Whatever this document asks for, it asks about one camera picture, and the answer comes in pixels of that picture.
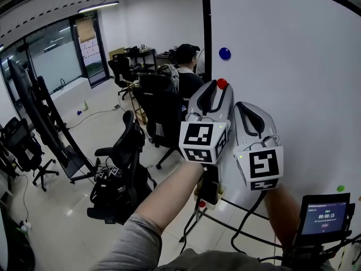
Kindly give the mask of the brown and white door poster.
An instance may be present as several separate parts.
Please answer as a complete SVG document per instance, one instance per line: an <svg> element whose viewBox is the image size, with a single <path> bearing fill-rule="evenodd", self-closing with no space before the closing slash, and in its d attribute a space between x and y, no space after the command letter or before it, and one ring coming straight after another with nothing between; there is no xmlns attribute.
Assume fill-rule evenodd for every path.
<svg viewBox="0 0 361 271"><path fill-rule="evenodd" d="M76 28L84 65L87 67L100 62L101 56L93 20L91 18L77 19Z"/></svg>

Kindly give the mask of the black screen device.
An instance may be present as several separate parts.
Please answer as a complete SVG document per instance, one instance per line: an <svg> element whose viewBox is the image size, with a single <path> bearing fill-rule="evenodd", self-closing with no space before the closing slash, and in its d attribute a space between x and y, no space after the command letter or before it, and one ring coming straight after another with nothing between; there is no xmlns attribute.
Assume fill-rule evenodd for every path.
<svg viewBox="0 0 361 271"><path fill-rule="evenodd" d="M300 213L301 235L334 235L346 230L349 205L349 193L305 195Z"/></svg>

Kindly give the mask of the long ceiling light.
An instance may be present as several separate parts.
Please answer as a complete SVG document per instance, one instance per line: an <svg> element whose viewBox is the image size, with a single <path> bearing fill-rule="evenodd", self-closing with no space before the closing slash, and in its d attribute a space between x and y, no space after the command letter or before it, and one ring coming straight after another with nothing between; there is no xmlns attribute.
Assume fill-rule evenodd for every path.
<svg viewBox="0 0 361 271"><path fill-rule="evenodd" d="M98 5L89 6L89 7L79 9L78 13L83 14L83 13L91 12L91 11L94 11L94 10L97 10L97 9L100 9L100 8L111 7L111 6L115 6L115 5L118 5L118 4L119 4L119 1L109 2L109 3L101 3L101 4L98 4Z"/></svg>

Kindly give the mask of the black mesh office chair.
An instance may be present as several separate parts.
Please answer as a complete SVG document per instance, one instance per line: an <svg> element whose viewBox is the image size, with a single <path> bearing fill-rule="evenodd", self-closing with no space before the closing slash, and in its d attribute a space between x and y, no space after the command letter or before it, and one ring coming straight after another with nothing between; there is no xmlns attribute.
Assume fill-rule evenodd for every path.
<svg viewBox="0 0 361 271"><path fill-rule="evenodd" d="M134 120L132 111L123 115L125 130L113 147L96 150L97 158L106 156L113 166L123 171L123 181L110 185L95 182L90 194L94 205L87 209L89 218L103 220L106 224L121 224L134 213L152 192L148 182L156 187L148 169L140 163L140 153L145 145L145 133Z"/></svg>

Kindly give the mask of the person's right forearm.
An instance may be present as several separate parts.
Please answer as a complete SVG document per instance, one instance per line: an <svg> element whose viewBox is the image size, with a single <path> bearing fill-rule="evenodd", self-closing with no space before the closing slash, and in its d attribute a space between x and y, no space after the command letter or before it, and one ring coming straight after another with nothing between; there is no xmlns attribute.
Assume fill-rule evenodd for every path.
<svg viewBox="0 0 361 271"><path fill-rule="evenodd" d="M286 250L296 235L301 207L283 185L267 192L265 206L272 229L282 249Z"/></svg>

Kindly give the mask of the white low cabinet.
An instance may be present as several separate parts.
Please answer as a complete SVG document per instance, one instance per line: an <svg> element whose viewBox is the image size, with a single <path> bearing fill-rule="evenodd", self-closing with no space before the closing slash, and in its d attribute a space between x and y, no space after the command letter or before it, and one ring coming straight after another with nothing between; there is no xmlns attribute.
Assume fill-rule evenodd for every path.
<svg viewBox="0 0 361 271"><path fill-rule="evenodd" d="M80 77L51 94L51 99L61 117L85 110L92 89L87 78Z"/></svg>

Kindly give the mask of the black display on rolling stand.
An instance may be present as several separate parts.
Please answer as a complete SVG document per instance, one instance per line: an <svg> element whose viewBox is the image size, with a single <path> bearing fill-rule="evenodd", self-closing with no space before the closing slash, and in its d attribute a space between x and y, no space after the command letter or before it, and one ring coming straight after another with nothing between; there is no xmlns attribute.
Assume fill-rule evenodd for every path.
<svg viewBox="0 0 361 271"><path fill-rule="evenodd" d="M43 77L34 77L11 59L7 62L19 98L35 130L71 183L95 176L95 168L65 126Z"/></svg>

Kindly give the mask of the white storage box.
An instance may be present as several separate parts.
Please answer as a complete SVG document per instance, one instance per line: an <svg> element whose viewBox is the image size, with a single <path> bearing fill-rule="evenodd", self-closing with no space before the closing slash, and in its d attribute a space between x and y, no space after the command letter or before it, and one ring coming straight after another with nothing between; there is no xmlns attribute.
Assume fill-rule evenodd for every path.
<svg viewBox="0 0 361 271"><path fill-rule="evenodd" d="M217 203L215 205L212 205L212 204L209 204L208 202L202 200L202 198L201 198L202 179L198 182L198 184L196 185L196 188L195 188L195 190L193 192L194 200L196 202L199 201L198 204L200 202L205 202L206 205L205 205L204 208L214 210L216 208L216 206L219 204L219 202L221 201L221 199L223 198L223 195L226 192L226 187L225 187L225 185L219 183L218 201L217 201Z"/></svg>

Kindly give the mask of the brass frame cart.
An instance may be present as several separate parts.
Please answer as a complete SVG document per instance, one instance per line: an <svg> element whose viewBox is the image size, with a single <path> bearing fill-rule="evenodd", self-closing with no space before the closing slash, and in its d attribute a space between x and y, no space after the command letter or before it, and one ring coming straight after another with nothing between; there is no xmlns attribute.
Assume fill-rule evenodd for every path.
<svg viewBox="0 0 361 271"><path fill-rule="evenodd" d="M131 82L131 81L125 80L124 82L126 83L126 86L127 86L127 89L128 89L129 95L130 95L131 104L133 107L135 118L143 125L146 125L147 124L146 113L144 112L144 110L142 109L140 104L138 103L138 101L135 97L135 94L134 94L134 90L139 87L139 81L135 80L134 82Z"/></svg>

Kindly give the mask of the black phone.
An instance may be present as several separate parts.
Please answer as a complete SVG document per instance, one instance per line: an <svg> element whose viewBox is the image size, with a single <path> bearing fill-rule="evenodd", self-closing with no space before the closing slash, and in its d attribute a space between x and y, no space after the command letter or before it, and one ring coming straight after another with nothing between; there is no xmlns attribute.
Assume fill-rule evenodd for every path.
<svg viewBox="0 0 361 271"><path fill-rule="evenodd" d="M219 174L216 165L207 165L204 171L201 187L201 198L209 204L215 205L218 201Z"/></svg>

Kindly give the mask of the grey white backpack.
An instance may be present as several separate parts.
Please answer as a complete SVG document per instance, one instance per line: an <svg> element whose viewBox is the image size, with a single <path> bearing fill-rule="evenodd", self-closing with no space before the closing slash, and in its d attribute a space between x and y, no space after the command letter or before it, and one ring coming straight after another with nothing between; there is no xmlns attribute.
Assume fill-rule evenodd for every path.
<svg viewBox="0 0 361 271"><path fill-rule="evenodd" d="M169 77L173 85L174 91L176 91L177 93L179 92L179 73L172 64L164 64L158 67L153 74Z"/></svg>

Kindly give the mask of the cardboard box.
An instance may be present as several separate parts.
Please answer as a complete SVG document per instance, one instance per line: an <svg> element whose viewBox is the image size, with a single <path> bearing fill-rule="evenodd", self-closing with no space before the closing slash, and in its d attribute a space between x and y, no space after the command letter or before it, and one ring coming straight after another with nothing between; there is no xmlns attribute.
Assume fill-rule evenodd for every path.
<svg viewBox="0 0 361 271"><path fill-rule="evenodd" d="M125 53L125 48L124 47L121 47L119 49L115 49L115 50L112 50L108 53L109 55L109 59L110 60L113 60L113 56L114 55L118 55L118 54L124 54Z"/></svg>

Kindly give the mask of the person's grey shirt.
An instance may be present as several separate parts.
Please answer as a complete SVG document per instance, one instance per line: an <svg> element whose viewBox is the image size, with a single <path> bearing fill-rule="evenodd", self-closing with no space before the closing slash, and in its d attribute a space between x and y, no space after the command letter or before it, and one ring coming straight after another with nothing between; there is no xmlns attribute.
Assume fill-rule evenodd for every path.
<svg viewBox="0 0 361 271"><path fill-rule="evenodd" d="M132 215L111 251L91 271L335 271L327 261L311 265L291 260L286 265L262 263L239 252L206 251L188 248L173 261L160 265L162 238L155 223Z"/></svg>

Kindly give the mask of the black shelf cart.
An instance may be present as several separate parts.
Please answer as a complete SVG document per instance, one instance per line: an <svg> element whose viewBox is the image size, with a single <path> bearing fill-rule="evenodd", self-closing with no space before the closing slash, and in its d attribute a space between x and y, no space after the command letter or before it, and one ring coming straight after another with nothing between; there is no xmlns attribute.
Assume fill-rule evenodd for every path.
<svg viewBox="0 0 361 271"><path fill-rule="evenodd" d="M156 68L156 51L152 48L140 49L137 46L125 49L125 56L130 61L134 73L153 73Z"/></svg>

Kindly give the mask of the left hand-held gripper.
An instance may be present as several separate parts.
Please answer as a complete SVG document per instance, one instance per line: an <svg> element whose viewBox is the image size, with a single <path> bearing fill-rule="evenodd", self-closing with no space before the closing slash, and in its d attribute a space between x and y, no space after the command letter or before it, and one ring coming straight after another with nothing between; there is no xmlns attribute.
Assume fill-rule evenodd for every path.
<svg viewBox="0 0 361 271"><path fill-rule="evenodd" d="M179 149L188 162L216 164L228 142L233 89L211 80L190 98L186 121L181 122Z"/></svg>

